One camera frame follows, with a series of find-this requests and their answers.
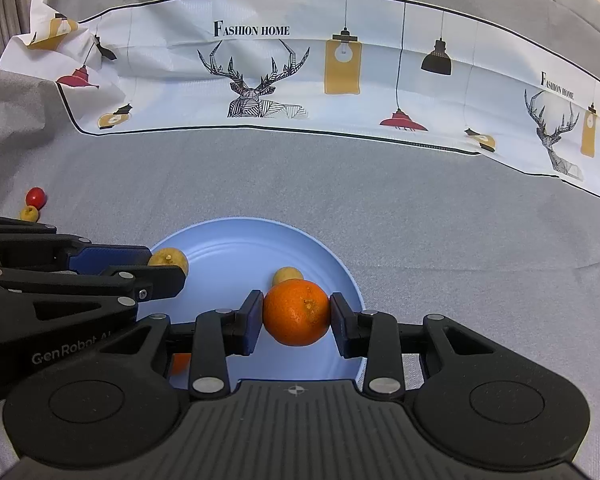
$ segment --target deer illustration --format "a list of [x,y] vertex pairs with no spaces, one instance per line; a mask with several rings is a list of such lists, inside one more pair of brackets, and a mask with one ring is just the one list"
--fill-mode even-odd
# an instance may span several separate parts
[[282,43],[289,52],[289,63],[284,66],[282,72],[278,73],[276,61],[272,57],[271,74],[261,77],[260,84],[256,86],[256,88],[250,88],[244,83],[244,75],[237,70],[234,70],[233,57],[229,60],[226,72],[222,70],[222,65],[216,65],[215,55],[218,47],[220,47],[220,43],[222,43],[222,41],[220,41],[211,51],[209,63],[206,62],[200,51],[198,51],[198,55],[200,56],[200,61],[202,61],[205,68],[209,70],[210,74],[231,79],[231,90],[240,96],[229,104],[229,113],[227,117],[273,117],[280,114],[285,114],[289,119],[306,117],[306,110],[300,105],[285,105],[268,99],[261,99],[261,97],[263,95],[273,94],[276,89],[275,86],[271,86],[273,83],[292,76],[300,70],[300,67],[304,65],[307,57],[309,57],[309,49],[306,50],[300,63],[296,63],[296,53],[291,50],[284,41],[280,40],[280,43]]
[[560,173],[572,176],[573,178],[577,178],[578,180],[583,180],[584,177],[582,176],[582,171],[580,170],[580,168],[578,166],[576,166],[575,164],[572,164],[568,160],[565,160],[561,156],[558,156],[554,152],[554,144],[562,138],[560,135],[564,134],[566,132],[570,132],[571,130],[574,129],[575,125],[578,122],[578,119],[580,118],[580,114],[578,114],[578,116],[576,117],[576,120],[574,121],[573,120],[573,109],[571,108],[571,103],[569,103],[569,110],[571,111],[569,121],[567,121],[567,123],[564,124],[564,114],[563,114],[562,115],[562,123],[560,124],[560,126],[558,126],[552,134],[548,134],[546,132],[546,121],[542,118],[545,107],[544,106],[542,107],[542,110],[540,110],[540,113],[538,113],[538,110],[534,107],[534,105],[536,103],[536,99],[542,92],[544,92],[544,90],[539,91],[536,95],[534,95],[531,98],[531,101],[528,101],[526,98],[526,90],[525,90],[526,111],[529,113],[531,118],[538,125],[538,127],[536,128],[536,134],[538,134],[538,137],[539,137],[540,141],[542,142],[542,145],[547,150],[547,153],[549,154],[549,158],[551,159],[551,164],[554,167],[555,171],[559,171]]

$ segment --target lamp cord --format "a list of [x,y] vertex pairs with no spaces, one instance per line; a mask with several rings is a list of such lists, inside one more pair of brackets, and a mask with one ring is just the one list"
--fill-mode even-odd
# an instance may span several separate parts
[[398,75],[395,78],[395,105],[400,109],[400,103],[398,102],[398,83],[400,82],[400,66],[402,64],[402,50],[404,48],[404,20],[407,15],[407,2],[404,3],[404,9],[402,10],[402,35],[400,37],[400,57],[398,58]]

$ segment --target red lamp shade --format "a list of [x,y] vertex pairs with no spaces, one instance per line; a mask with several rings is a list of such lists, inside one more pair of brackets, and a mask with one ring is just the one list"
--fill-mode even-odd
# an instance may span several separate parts
[[399,130],[423,130],[427,132],[428,130],[422,126],[422,124],[418,124],[415,121],[412,121],[411,118],[404,113],[400,108],[395,111],[391,119],[385,119],[380,123],[380,126],[393,126],[394,128],[398,128]]
[[67,85],[67,86],[95,86],[99,88],[98,85],[92,85],[89,83],[89,74],[87,73],[87,67],[82,65],[80,68],[74,70],[74,73],[71,75],[63,75],[58,78],[57,83]]

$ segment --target black pendant lamp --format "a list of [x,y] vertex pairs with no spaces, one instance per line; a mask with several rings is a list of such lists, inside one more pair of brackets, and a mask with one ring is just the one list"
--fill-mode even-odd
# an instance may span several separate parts
[[[442,11],[442,26],[445,24],[445,11]],[[442,26],[440,27],[440,39],[436,40],[436,46],[430,54],[422,60],[421,69],[442,75],[451,75],[451,58],[446,54],[446,43],[442,41]]]

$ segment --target tomato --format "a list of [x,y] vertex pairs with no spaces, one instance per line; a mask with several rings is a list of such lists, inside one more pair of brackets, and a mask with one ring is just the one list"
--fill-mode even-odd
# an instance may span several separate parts
[[25,202],[36,209],[42,209],[46,204],[46,194],[41,187],[32,187],[25,197]]

